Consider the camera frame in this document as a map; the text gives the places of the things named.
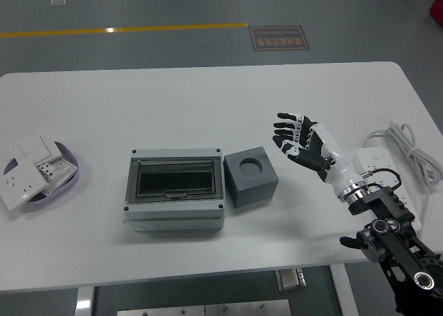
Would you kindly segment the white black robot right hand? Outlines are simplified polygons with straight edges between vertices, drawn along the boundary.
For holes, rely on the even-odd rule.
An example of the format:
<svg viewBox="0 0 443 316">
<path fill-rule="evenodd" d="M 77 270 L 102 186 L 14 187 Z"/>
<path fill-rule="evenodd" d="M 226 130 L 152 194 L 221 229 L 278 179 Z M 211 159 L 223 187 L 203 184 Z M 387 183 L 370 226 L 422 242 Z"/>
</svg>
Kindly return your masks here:
<svg viewBox="0 0 443 316">
<path fill-rule="evenodd" d="M 331 133 L 305 115 L 279 113 L 274 123 L 273 141 L 292 162 L 315 171 L 345 202 L 351 194 L 368 192 L 363 178 L 350 167 L 349 160 Z"/>
</svg>

